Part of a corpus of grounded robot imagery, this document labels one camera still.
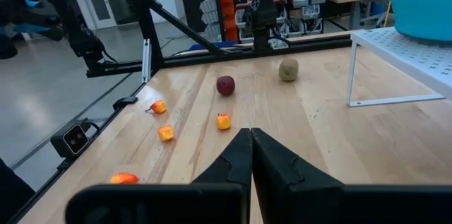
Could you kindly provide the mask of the black machine with blue parts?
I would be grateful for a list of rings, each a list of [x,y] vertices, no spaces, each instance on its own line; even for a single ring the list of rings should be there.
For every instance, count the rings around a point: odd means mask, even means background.
[[[64,30],[54,4],[48,0],[0,0],[0,59],[17,55],[11,39],[18,33],[37,33],[60,41]]]

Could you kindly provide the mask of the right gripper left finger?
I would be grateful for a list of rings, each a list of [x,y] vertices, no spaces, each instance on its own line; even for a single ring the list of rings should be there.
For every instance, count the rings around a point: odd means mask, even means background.
[[[192,183],[251,184],[253,142],[250,129],[240,129],[221,154]]]

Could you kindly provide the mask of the white perforated metal shelf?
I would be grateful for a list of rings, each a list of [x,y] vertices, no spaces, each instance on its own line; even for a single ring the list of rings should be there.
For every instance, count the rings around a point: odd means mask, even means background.
[[[349,107],[390,105],[430,100],[452,100],[452,47],[422,45],[398,33],[394,27],[354,30],[346,103]],[[398,70],[434,91],[430,95],[411,95],[374,100],[352,100],[357,48],[361,46]]]

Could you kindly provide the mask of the orange white parts bin rack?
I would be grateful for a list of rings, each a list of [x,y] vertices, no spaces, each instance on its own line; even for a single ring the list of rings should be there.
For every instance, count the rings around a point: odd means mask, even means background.
[[[283,37],[298,37],[323,32],[321,4],[326,0],[273,0],[276,26]],[[200,3],[204,33],[221,41],[251,42],[247,28],[249,11],[258,0],[204,0]]]

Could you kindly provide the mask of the blue bowl with grey rim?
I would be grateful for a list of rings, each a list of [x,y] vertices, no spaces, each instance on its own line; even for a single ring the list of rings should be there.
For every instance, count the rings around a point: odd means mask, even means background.
[[[390,0],[395,29],[425,44],[452,46],[452,0]]]

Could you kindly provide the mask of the dark red plum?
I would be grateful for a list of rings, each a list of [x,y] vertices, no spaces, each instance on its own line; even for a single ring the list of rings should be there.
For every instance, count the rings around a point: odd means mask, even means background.
[[[231,95],[235,90],[235,81],[231,76],[221,76],[216,81],[216,89],[221,95]]]

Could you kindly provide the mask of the black table clamp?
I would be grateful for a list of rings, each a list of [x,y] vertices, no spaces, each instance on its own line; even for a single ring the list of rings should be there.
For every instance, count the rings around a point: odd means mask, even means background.
[[[138,101],[138,98],[136,96],[128,96],[118,99],[113,105],[114,111],[120,110],[124,108],[127,105],[134,104]]]

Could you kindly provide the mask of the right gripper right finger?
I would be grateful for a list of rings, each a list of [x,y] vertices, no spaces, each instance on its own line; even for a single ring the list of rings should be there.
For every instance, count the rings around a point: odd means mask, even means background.
[[[287,186],[343,186],[343,183],[292,152],[260,128],[252,128],[254,164],[269,178],[278,178]]]

